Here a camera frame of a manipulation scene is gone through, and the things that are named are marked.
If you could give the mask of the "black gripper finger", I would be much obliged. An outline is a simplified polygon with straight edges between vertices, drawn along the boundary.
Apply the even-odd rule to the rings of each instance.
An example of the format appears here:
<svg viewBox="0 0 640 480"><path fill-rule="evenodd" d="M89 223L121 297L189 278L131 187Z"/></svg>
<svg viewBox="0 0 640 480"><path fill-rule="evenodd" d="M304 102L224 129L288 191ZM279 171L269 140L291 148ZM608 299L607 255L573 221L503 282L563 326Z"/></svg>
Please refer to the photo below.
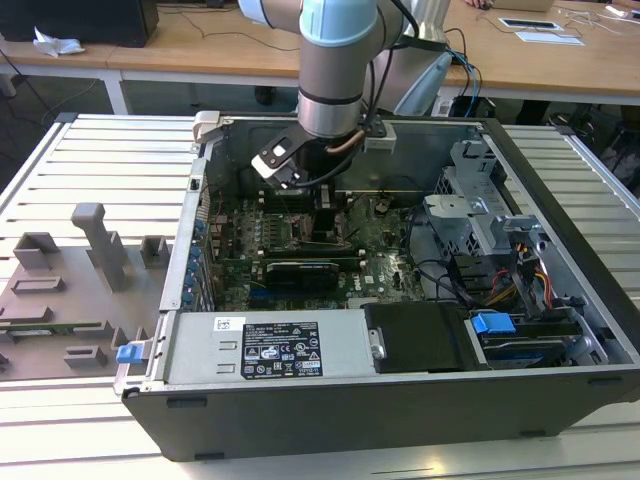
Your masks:
<svg viewBox="0 0 640 480"><path fill-rule="evenodd" d="M312 240L330 242L334 239L337 205L334 189L323 184L313 190Z"/></svg>

